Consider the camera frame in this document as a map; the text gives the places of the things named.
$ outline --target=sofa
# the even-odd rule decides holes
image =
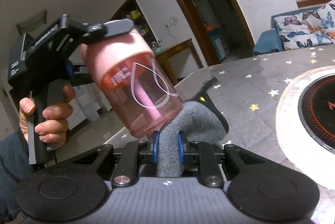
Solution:
[[[255,56],[335,43],[335,0],[271,19],[274,29],[261,34],[253,49]]]

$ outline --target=electric cord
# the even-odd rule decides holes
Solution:
[[[167,28],[167,31],[169,32],[170,36],[171,36],[172,38],[174,38],[174,39],[175,39],[175,42],[178,44],[178,40],[177,40],[177,38],[174,37],[174,36],[171,34],[169,27],[166,26],[166,28]]]

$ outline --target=butterfly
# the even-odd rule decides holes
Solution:
[[[334,27],[334,22],[332,21],[333,18],[330,14],[330,12],[327,13],[327,20],[321,19],[321,23],[323,25],[324,29],[328,29],[329,27],[333,28]]]
[[[332,39],[335,39],[335,32],[334,31],[327,32],[327,35],[330,36]]]
[[[299,22],[299,20],[296,16],[285,17],[284,26],[287,26],[289,24],[301,25],[301,23]]]
[[[313,45],[313,42],[312,42],[312,40],[309,38],[309,39],[307,39],[307,43],[305,44],[302,44],[300,41],[296,41],[296,45],[299,47],[299,48],[301,48],[301,49],[303,49],[303,48],[305,48],[305,47],[311,47],[312,45]]]
[[[292,38],[297,35],[306,35],[306,34],[307,33],[305,33],[304,31],[291,31],[287,36],[288,38]]]
[[[284,35],[281,35],[280,39],[281,39],[282,42],[290,42],[290,40],[287,39]]]
[[[273,20],[273,23],[274,23],[274,27],[276,28],[277,31],[283,31],[283,30],[281,29],[281,27],[278,25],[277,20]]]
[[[335,11],[335,5],[332,3],[329,3],[329,6]]]
[[[320,26],[313,27],[311,25],[308,25],[308,29],[311,33],[316,33],[316,32],[324,33],[323,29]]]
[[[319,44],[322,43],[323,38],[326,38],[326,39],[328,39],[328,40],[331,41],[331,38],[328,35],[324,34],[324,33],[316,33],[315,36],[318,39]]]
[[[321,20],[321,17],[318,13],[318,11],[307,11],[307,12],[303,12],[303,20],[306,20],[310,15],[314,16],[317,19]]]

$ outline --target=fingernail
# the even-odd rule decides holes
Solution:
[[[38,124],[36,127],[35,127],[35,132],[37,133],[40,133],[42,131],[42,126],[40,124]]]
[[[34,107],[34,104],[32,102],[27,102],[24,106],[23,106],[23,111],[28,113],[31,111],[31,109]]]

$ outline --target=metal screw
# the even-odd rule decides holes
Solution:
[[[114,182],[116,182],[117,184],[126,184],[130,182],[130,178],[127,176],[117,176],[114,178]]]
[[[211,185],[216,185],[222,182],[222,179],[218,176],[209,176],[206,178],[206,182]]]

